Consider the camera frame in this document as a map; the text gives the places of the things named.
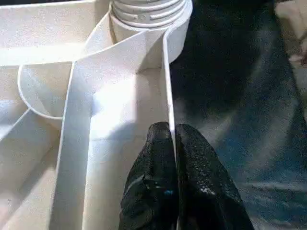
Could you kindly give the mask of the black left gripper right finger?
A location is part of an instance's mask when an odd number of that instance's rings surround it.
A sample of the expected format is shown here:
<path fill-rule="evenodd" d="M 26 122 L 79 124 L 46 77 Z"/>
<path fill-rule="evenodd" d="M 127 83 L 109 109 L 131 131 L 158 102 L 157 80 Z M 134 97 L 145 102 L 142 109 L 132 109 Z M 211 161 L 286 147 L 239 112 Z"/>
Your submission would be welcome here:
<path fill-rule="evenodd" d="M 252 230 L 241 196 L 214 148 L 194 127 L 176 126 L 181 230 Z"/>

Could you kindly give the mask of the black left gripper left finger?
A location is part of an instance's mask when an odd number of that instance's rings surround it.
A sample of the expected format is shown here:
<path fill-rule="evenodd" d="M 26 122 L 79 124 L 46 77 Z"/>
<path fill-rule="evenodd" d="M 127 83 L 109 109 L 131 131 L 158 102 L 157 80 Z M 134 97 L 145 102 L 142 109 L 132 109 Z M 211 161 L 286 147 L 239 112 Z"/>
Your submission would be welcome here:
<path fill-rule="evenodd" d="M 126 179 L 120 207 L 120 230 L 176 229 L 177 169 L 167 122 L 149 127 L 145 144 Z"/>

